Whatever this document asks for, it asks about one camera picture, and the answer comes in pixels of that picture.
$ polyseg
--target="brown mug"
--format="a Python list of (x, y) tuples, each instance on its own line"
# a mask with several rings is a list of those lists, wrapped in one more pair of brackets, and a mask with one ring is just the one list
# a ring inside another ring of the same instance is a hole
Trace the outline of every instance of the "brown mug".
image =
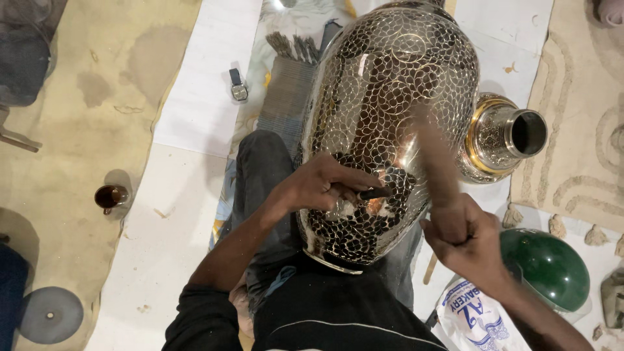
[(121, 185), (105, 185), (95, 192), (95, 203), (109, 215), (113, 207), (128, 201), (128, 190)]

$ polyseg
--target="green helmet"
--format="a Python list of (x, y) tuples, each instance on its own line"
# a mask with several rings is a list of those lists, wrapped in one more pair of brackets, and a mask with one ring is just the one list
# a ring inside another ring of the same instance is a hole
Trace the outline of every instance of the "green helmet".
[(581, 257), (564, 241), (534, 229), (500, 233), (500, 251), (510, 270), (563, 312), (578, 310), (589, 296), (590, 279)]

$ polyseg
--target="wristwatch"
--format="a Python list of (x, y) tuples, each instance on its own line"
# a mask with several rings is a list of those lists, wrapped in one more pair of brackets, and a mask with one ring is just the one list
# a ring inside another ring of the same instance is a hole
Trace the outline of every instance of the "wristwatch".
[(230, 69), (230, 78), (232, 79), (232, 96), (234, 100), (247, 100), (247, 88), (241, 82), (237, 68)]

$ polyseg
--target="plastic bag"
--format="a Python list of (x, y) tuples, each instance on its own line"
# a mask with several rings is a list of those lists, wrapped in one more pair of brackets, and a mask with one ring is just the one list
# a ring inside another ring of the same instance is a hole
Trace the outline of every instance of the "plastic bag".
[(531, 351), (500, 303), (466, 279), (444, 291), (436, 311), (442, 329), (461, 350)]

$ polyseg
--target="small engraved vase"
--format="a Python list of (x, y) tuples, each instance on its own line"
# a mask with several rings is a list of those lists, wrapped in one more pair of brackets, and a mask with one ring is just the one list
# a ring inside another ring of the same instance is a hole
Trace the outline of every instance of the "small engraved vase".
[(490, 184), (509, 176), (523, 159), (537, 155), (546, 145), (548, 127), (542, 115), (519, 109), (506, 97), (479, 94), (456, 163), (462, 180)]

